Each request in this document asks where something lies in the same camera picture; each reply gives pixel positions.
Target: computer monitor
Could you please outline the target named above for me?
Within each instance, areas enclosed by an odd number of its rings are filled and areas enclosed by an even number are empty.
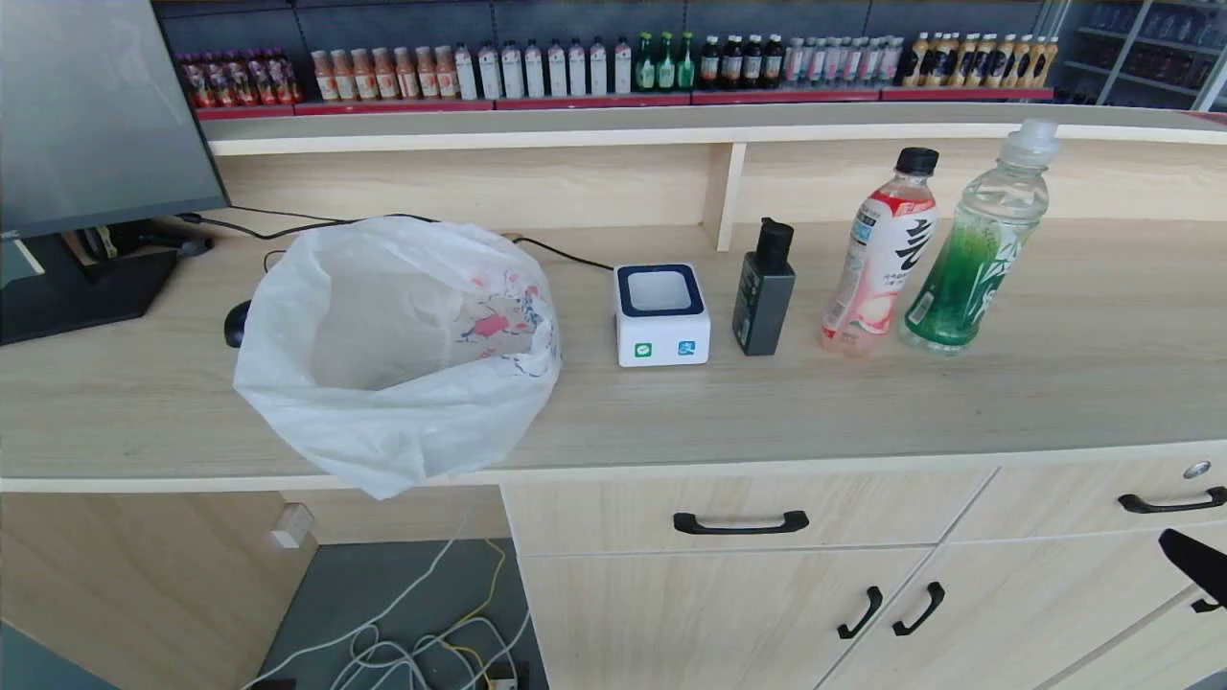
[[[60,233],[228,203],[152,6],[4,0],[0,50],[0,239],[36,274],[0,289],[0,344],[144,314],[173,253],[85,266]]]

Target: computer mouse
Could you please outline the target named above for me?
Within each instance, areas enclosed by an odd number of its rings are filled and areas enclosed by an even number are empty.
[[[226,344],[231,347],[238,347],[243,344],[243,327],[247,324],[247,311],[252,307],[252,301],[236,304],[233,309],[226,314]]]

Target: white plastic bag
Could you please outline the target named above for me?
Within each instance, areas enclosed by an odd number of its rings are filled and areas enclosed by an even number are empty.
[[[497,463],[558,379],[541,266],[474,225],[303,232],[260,281],[238,390],[308,460],[375,498]]]

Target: counter top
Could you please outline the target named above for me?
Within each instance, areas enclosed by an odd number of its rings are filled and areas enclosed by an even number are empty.
[[[215,156],[546,146],[1000,139],[1026,118],[1061,139],[1227,145],[1227,126],[1177,110],[1036,103],[794,103],[256,118],[201,123]]]
[[[740,246],[725,254],[698,227],[533,232],[606,263],[694,263],[713,314],[710,362],[620,370],[610,275],[529,248],[558,302],[562,377],[507,460],[439,483],[1227,452],[1221,223],[1045,221],[979,340],[957,359],[893,338],[864,360],[817,346],[847,232],[847,223],[798,226],[796,291],[773,357],[745,357],[728,325],[755,232],[735,233]],[[237,351],[222,341],[222,319],[250,296],[261,257],[279,246],[221,241],[184,260],[142,319],[0,349],[0,487],[342,486],[298,458],[231,387]],[[917,268],[906,302],[935,254]]]

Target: drawer handle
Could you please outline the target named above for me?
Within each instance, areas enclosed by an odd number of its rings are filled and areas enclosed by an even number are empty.
[[[788,534],[810,527],[805,511],[788,511],[774,527],[703,527],[694,513],[674,513],[674,529],[682,534]]]
[[[1206,490],[1210,500],[1204,503],[1185,503],[1183,506],[1156,506],[1137,497],[1136,494],[1125,494],[1117,498],[1126,511],[1131,513],[1179,513],[1183,511],[1200,511],[1202,508],[1217,508],[1227,506],[1227,486],[1211,486]]]
[[[860,629],[865,627],[865,625],[869,624],[869,619],[874,618],[874,614],[877,613],[877,609],[882,608],[881,589],[879,589],[877,587],[870,587],[869,589],[865,591],[865,595],[869,597],[869,610],[865,611],[865,615],[860,616],[860,620],[856,622],[855,627],[849,629],[847,625],[842,622],[839,624],[839,627],[836,629],[836,632],[839,634],[840,640],[852,640],[853,637],[855,637],[856,634],[860,632]]]
[[[1211,604],[1205,599],[1198,599],[1196,602],[1189,604],[1195,613],[1209,614],[1210,611],[1218,610],[1223,608],[1222,604]]]
[[[904,625],[902,620],[894,621],[894,625],[891,626],[894,630],[894,634],[899,637],[907,637],[908,635],[915,632],[918,627],[924,625],[924,621],[929,620],[933,611],[937,610],[937,607],[946,600],[946,591],[941,588],[940,582],[930,582],[926,589],[929,591],[929,608],[920,614],[920,618],[918,618],[910,626]]]

